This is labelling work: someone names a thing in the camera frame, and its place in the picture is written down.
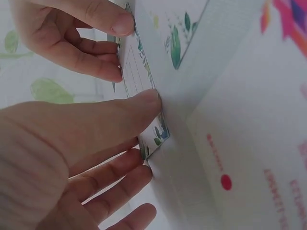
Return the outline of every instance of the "person's right hand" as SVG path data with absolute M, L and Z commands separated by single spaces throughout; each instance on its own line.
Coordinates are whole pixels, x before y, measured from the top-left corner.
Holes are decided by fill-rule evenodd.
M 122 80 L 117 44 L 81 38 L 77 28 L 114 36 L 134 31 L 132 15 L 108 0 L 9 0 L 19 34 L 37 54 L 67 69 Z
M 126 100 L 0 110 L 0 229 L 98 230 L 150 182 L 140 150 L 131 148 L 160 111 L 155 90 Z M 143 205 L 108 230 L 144 230 L 155 213 Z

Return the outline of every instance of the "white paper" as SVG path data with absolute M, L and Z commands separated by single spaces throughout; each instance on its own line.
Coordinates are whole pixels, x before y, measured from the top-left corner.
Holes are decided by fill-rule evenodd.
M 143 0 L 173 66 L 178 69 L 208 0 Z
M 126 10 L 131 11 L 128 3 Z M 147 89 L 155 89 L 137 28 L 135 33 L 121 39 L 119 57 L 127 98 Z M 139 136 L 142 157 L 147 159 L 168 137 L 164 116 L 160 113 Z

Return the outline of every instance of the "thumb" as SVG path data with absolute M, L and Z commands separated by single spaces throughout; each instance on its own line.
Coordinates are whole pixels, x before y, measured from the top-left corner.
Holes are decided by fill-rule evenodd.
M 132 15 L 108 0 L 54 0 L 50 4 L 107 34 L 126 36 L 134 31 Z
M 138 136 L 160 110 L 157 91 L 147 90 L 126 100 L 101 103 L 22 103 L 3 109 L 0 117 L 51 146 L 72 166 Z

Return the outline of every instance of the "paper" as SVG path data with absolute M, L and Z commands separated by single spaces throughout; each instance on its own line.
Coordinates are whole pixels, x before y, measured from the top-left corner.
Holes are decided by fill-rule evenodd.
M 178 69 L 197 29 L 207 0 L 143 0 L 173 66 Z
M 306 38 L 283 39 L 283 19 L 265 3 L 187 120 L 229 230 L 307 229 Z
M 128 3 L 126 10 L 131 12 Z M 120 40 L 118 54 L 127 98 L 147 89 L 155 89 L 137 28 L 135 33 Z M 169 132 L 161 113 L 139 136 L 142 157 L 147 159 L 168 137 Z

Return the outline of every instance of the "finger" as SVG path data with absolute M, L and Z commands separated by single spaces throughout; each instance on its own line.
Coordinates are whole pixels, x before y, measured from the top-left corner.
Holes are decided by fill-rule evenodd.
M 102 54 L 102 55 L 97 55 L 97 57 L 100 60 L 111 62 L 114 65 L 117 65 L 117 66 L 120 65 L 119 58 L 118 58 L 118 56 L 116 54 Z
M 75 164 L 74 166 L 70 168 L 70 177 L 73 177 L 82 172 L 85 172 L 86 170 L 89 170 L 93 168 L 94 166 L 99 165 L 100 163 L 106 161 L 107 159 L 115 155 L 118 155 L 122 152 L 132 149 L 133 147 L 137 145 L 137 143 L 138 143 L 137 138 L 133 138 L 116 147 L 109 148 L 107 150 L 98 152 L 94 155 L 90 155 L 82 159 L 81 161 L 79 161 L 77 164 Z
M 107 228 L 106 230 L 145 230 L 153 221 L 157 210 L 151 204 L 143 204 L 119 223 Z
M 156 90 L 100 103 L 22 103 L 0 112 L 61 154 L 69 167 L 143 132 L 161 111 Z
M 83 202 L 142 164 L 140 151 L 128 150 L 106 164 L 71 178 L 68 191 L 74 192 L 78 200 Z
M 97 223 L 102 222 L 138 194 L 151 180 L 149 167 L 142 165 L 118 184 L 84 205 Z
M 92 27 L 82 21 L 80 21 L 79 19 L 74 19 L 73 21 L 73 26 L 75 28 L 84 28 L 84 29 L 92 29 Z
M 108 0 L 55 0 L 49 6 L 110 35 L 126 36 L 134 31 L 132 15 Z
M 78 73 L 92 75 L 107 81 L 122 81 L 121 72 L 117 65 L 84 53 L 66 41 L 55 43 L 45 50 L 42 56 Z
M 115 42 L 96 42 L 87 38 L 80 37 L 76 28 L 70 28 L 65 33 L 65 39 L 76 48 L 87 54 L 116 54 L 118 45 Z

